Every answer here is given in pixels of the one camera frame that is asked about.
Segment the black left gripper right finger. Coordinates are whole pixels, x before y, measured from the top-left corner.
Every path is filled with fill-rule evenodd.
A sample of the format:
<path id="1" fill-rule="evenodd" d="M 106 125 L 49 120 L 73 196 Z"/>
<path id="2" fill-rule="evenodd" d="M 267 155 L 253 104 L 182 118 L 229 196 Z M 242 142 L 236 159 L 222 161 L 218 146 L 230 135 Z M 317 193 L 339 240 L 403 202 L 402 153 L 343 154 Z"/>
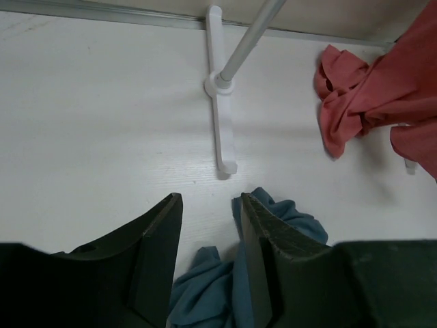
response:
<path id="1" fill-rule="evenodd" d="M 256 327 L 435 327 L 436 242 L 323 245 L 244 193 Z"/>

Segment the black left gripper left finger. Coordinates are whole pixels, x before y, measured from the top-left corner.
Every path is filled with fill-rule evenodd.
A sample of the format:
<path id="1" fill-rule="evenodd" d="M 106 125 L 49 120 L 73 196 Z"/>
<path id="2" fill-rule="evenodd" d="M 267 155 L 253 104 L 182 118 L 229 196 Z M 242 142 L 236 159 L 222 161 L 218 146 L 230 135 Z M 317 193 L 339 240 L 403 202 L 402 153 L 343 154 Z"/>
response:
<path id="1" fill-rule="evenodd" d="M 1 245 L 2 327 L 164 327 L 182 227 L 172 193 L 69 253 Z"/>

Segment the blue t shirt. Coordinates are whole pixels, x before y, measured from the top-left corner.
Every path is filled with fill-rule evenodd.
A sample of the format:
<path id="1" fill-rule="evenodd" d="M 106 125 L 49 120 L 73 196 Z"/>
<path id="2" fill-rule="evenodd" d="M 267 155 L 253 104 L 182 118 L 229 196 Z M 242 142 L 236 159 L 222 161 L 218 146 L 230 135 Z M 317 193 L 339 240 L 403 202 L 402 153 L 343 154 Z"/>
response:
<path id="1" fill-rule="evenodd" d="M 275 201 L 263 188 L 251 192 L 270 213 L 313 240 L 328 234 L 314 216 L 298 211 L 293 200 Z M 244 243 L 234 260 L 223 261 L 215 246 L 200 248 L 190 269 L 171 290 L 168 327 L 254 327 Z"/>

